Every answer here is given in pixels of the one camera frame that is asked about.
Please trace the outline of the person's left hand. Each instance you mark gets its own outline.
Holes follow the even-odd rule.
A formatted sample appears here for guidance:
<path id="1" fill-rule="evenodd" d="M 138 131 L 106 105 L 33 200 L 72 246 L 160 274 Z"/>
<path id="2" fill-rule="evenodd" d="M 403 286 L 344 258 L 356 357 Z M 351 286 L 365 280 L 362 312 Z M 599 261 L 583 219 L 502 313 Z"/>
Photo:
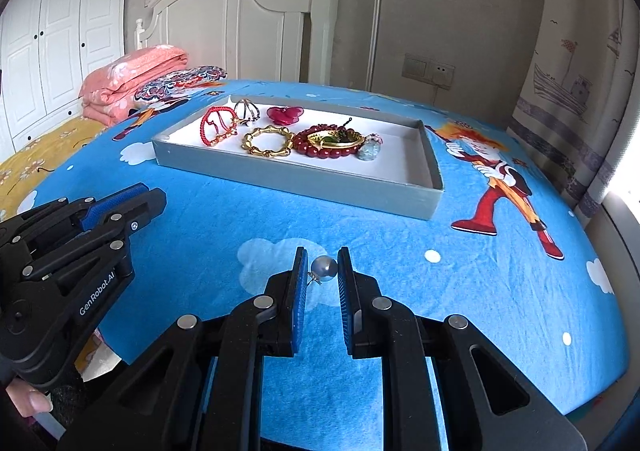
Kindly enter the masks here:
<path id="1" fill-rule="evenodd" d="M 6 393 L 20 416 L 33 417 L 40 413 L 50 413 L 53 409 L 52 401 L 48 396 L 21 379 L 14 379 L 9 383 L 6 386 Z"/>

